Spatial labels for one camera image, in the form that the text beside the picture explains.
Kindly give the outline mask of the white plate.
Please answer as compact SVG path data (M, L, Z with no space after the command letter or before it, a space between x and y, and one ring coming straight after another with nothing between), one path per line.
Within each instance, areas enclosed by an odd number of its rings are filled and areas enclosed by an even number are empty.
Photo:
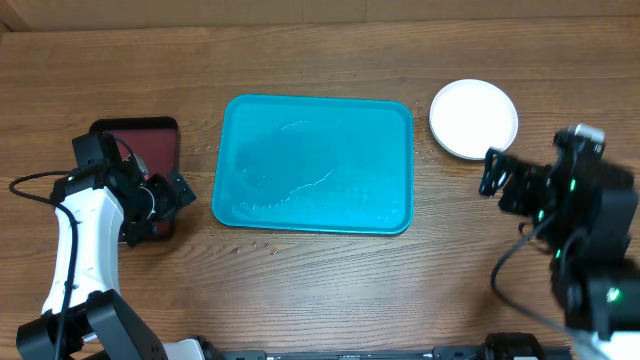
M482 160L495 148L508 149L519 130L514 102L499 87L478 79L444 86L429 109L429 127L438 144L465 160Z

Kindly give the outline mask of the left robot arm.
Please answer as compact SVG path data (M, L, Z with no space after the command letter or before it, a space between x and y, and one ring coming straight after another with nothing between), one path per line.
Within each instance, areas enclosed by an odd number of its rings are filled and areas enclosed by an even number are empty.
M99 340L98 359L214 359L200 336L162 343L120 294L118 245L156 234L196 196L178 172L148 175L123 141L90 132L73 140L77 166L56 172L45 203L55 209L59 240L54 278L41 316L19 327L24 359L70 359Z

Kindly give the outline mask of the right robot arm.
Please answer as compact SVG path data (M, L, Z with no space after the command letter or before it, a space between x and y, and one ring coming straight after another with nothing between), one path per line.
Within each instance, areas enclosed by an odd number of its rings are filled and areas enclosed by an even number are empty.
M499 194L499 208L524 217L532 230L496 263L499 270L531 239L546 243L551 291L564 313L558 324L495 294L510 307L570 336L586 359L639 356L639 266L626 251L639 204L634 175L603 159L605 143L558 132L558 159L537 165L491 148L479 186Z

